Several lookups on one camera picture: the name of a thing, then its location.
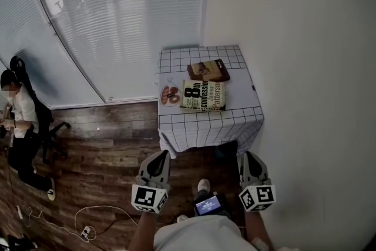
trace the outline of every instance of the book cover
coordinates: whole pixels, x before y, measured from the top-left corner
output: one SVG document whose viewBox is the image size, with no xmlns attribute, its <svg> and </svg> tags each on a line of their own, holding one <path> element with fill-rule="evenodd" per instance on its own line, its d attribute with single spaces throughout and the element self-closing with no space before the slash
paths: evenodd
<svg viewBox="0 0 376 251">
<path fill-rule="evenodd" d="M 188 73 L 196 81 L 224 82 L 230 79 L 221 59 L 188 65 Z"/>
<path fill-rule="evenodd" d="M 225 85 L 222 82 L 184 81 L 180 107 L 203 112 L 225 111 L 225 93 Z"/>
</svg>

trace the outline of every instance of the white cable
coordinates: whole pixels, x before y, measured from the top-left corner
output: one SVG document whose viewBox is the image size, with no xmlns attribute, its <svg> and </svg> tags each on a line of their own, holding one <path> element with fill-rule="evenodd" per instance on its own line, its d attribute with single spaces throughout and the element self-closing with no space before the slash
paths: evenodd
<svg viewBox="0 0 376 251">
<path fill-rule="evenodd" d="M 75 236 L 79 237 L 79 238 L 80 238 L 82 241 L 84 241 L 85 243 L 88 243 L 90 240 L 95 240 L 95 239 L 96 239 L 96 230 L 95 230 L 95 228 L 94 228 L 93 226 L 88 226 L 89 228 L 93 229 L 93 231 L 94 231 L 94 238 L 92 238 L 92 239 L 88 238 L 88 241 L 84 240 L 84 239 L 81 237 L 81 235 L 79 234 L 78 230 L 77 230 L 77 215 L 78 215 L 81 211 L 83 211 L 83 210 L 85 210 L 85 209 L 87 209 L 87 208 L 101 208 L 101 207 L 119 209 L 119 210 L 121 210 L 122 212 L 124 212 L 126 215 L 128 215 L 129 219 L 131 219 L 132 222 L 133 222 L 134 224 L 137 225 L 137 223 L 135 222 L 135 220 L 132 219 L 132 217 L 127 213 L 127 211 L 125 211 L 124 209 L 122 209 L 122 208 L 120 208 L 120 207 L 115 207 L 115 206 L 110 206 L 110 205 L 87 206 L 87 207 L 84 207 L 84 208 L 80 209 L 79 211 L 77 211 L 77 212 L 76 212 L 76 215 L 75 215 L 75 229 L 76 229 L 76 233 L 69 231 L 69 230 L 68 230 L 67 228 L 65 228 L 65 227 L 59 227 L 58 225 L 56 225 L 56 224 L 54 224 L 54 223 L 48 222 L 48 221 L 45 219 L 45 216 L 43 215 L 43 211 L 41 211 L 41 212 L 39 213 L 38 216 L 34 216 L 34 215 L 32 214 L 32 209 L 31 209 L 31 207 L 26 208 L 25 205 L 23 206 L 23 209 L 24 209 L 24 211 L 25 211 L 25 212 L 27 213 L 27 215 L 28 215 L 28 218 L 29 218 L 29 225 L 26 225 L 25 222 L 23 222 L 23 223 L 24 223 L 24 225 L 25 225 L 26 227 L 30 227 L 30 226 L 31 226 L 31 218 L 30 218 L 31 216 L 34 217 L 35 219 L 39 219 L 40 217 L 42 217 L 43 220 L 44 220 L 47 224 L 54 225 L 55 227 L 57 227 L 57 228 L 59 228 L 59 229 L 63 229 L 63 230 L 65 230 L 65 231 L 67 231 L 68 233 L 70 233 L 70 234 L 72 234 L 72 235 L 75 235 Z"/>
</svg>

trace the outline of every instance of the phone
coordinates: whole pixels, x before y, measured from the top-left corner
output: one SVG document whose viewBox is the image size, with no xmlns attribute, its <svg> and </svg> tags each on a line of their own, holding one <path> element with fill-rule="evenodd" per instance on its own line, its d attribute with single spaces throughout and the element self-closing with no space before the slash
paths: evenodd
<svg viewBox="0 0 376 251">
<path fill-rule="evenodd" d="M 223 210 L 217 196 L 212 196 L 204 201 L 194 204 L 194 208 L 199 216 L 213 215 Z"/>
</svg>

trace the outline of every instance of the white grid tablecloth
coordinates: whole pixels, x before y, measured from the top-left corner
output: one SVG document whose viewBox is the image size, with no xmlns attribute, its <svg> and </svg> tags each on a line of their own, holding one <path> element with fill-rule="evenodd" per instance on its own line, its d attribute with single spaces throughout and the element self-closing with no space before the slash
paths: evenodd
<svg viewBox="0 0 376 251">
<path fill-rule="evenodd" d="M 264 120 L 263 111 L 238 46 L 213 46 L 161 51 L 159 69 L 160 96 L 163 88 L 183 90 L 190 79 L 187 65 L 221 59 L 231 79 L 226 83 L 225 112 L 197 112 L 181 109 L 179 103 L 163 105 L 159 98 L 158 122 L 161 149 L 172 158 L 188 148 L 221 145 L 238 141 L 238 155 L 254 142 Z"/>
</svg>

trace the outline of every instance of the hand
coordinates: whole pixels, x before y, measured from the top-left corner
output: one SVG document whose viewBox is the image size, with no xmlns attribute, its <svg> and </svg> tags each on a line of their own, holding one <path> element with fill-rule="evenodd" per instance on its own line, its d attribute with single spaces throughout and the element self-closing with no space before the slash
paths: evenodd
<svg viewBox="0 0 376 251">
<path fill-rule="evenodd" d="M 12 119 L 5 119 L 1 124 L 6 128 L 10 128 L 14 126 L 14 121 Z"/>
</svg>

